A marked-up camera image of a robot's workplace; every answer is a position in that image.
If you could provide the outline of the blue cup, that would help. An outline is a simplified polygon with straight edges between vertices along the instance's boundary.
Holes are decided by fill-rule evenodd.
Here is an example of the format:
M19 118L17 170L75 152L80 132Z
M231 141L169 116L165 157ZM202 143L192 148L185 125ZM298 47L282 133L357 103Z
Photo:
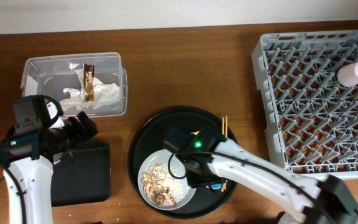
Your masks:
M227 189L227 181L221 183L209 184L208 188L213 192L224 192Z

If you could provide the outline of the white napkin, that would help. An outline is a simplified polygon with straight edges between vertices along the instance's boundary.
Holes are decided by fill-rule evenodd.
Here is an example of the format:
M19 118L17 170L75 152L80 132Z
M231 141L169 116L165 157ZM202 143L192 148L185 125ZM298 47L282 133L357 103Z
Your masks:
M80 81L80 90L75 90L71 99L74 103L86 103L85 101L85 88L83 84L83 69L75 70L77 77ZM107 105L109 102L117 103L120 100L120 88L115 84L104 84L96 77L93 78L93 90L94 90L94 105L89 105L87 108L96 109L101 106Z
M85 92L82 89L64 88L63 93L65 98L60 100L63 111L81 109L81 104L85 102Z

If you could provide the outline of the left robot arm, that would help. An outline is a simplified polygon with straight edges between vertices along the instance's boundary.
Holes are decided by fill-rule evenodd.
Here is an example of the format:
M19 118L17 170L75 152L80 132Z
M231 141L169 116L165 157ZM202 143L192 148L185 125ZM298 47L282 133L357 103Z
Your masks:
M10 222L52 223L53 157L97 135L97 125L81 111L56 127L64 112L47 95L25 96L13 107L16 123L0 143Z

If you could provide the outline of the pink cup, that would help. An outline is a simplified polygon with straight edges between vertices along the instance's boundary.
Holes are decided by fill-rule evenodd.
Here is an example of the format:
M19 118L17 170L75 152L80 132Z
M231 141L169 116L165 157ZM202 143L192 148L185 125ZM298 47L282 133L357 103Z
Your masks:
M337 73L337 79L345 87L358 85L358 62L340 68Z

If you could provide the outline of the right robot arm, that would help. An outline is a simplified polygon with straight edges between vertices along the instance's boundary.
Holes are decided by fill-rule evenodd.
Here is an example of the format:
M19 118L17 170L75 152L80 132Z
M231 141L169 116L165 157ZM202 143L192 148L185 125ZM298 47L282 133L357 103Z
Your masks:
M281 206L280 223L357 223L358 203L334 175L321 181L292 173L246 151L214 129L198 134L171 127L164 149L184 166L192 188L225 180L241 184Z

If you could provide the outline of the brown snack wrapper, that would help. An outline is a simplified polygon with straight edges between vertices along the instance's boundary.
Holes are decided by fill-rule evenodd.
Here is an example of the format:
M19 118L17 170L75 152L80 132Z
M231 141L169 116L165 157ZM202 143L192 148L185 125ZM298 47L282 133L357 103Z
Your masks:
M85 90L85 102L92 103L94 101L94 65L83 65L83 85Z

